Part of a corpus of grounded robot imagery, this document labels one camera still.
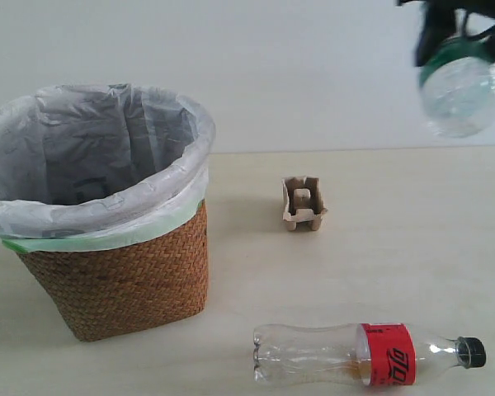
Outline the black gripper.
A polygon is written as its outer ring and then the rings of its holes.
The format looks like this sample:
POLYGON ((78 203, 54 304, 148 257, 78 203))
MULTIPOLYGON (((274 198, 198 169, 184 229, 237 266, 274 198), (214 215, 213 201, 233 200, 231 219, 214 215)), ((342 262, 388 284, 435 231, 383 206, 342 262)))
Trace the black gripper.
POLYGON ((482 45, 483 54, 495 63, 495 24, 484 31, 470 33, 469 18, 473 15, 495 21, 495 0, 445 0, 422 3, 423 23, 414 50, 414 65, 422 67, 440 46, 457 35, 467 42, 482 45))

